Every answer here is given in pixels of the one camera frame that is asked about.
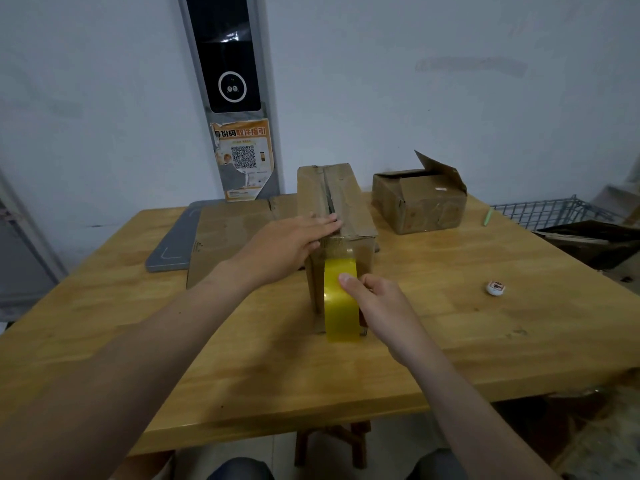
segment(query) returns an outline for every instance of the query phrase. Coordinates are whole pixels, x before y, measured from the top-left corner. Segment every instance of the wire basket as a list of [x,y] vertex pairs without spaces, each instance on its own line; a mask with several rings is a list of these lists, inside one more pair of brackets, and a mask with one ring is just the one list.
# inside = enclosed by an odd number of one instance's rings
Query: wire basket
[[580,200],[576,195],[555,200],[505,203],[492,207],[528,230],[587,220],[611,223],[619,220],[613,212]]

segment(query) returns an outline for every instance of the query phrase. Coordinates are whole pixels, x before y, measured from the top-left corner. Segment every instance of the person's left arm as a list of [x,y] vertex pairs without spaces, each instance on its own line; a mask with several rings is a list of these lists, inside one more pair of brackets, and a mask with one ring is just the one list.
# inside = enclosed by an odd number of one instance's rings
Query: person's left arm
[[108,478],[213,333],[297,270],[335,215],[274,221],[194,288],[110,341],[0,427],[3,478]]

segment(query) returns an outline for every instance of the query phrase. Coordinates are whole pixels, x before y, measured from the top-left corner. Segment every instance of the person's right arm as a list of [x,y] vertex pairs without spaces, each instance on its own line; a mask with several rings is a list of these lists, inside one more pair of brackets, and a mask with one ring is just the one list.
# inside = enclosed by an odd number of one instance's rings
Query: person's right arm
[[455,370],[395,282],[341,274],[340,284],[391,355],[411,371],[469,478],[559,478]]

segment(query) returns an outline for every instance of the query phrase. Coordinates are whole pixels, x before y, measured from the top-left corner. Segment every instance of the wood grain surface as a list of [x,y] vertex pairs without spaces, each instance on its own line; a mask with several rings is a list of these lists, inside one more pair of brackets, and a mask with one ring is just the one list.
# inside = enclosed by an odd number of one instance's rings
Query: wood grain surface
[[[409,235],[371,209],[375,272],[400,283],[458,370],[494,401],[585,387],[639,366],[640,298],[500,213],[482,227],[487,208],[469,197],[459,228]],[[186,271],[144,267],[181,211],[137,214],[0,337],[0,421],[184,290]],[[506,285],[503,296],[485,293],[491,280]],[[238,307],[132,453],[426,407],[372,334],[330,344],[312,333],[298,271]]]

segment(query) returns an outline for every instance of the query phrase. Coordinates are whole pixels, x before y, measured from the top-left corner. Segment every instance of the person's leg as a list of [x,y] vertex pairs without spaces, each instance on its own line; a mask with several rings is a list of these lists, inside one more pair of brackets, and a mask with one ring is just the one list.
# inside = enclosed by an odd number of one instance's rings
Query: person's leg
[[467,473],[448,449],[423,456],[406,480],[467,480]]
[[274,478],[265,462],[239,456],[224,462],[207,480],[274,480]]

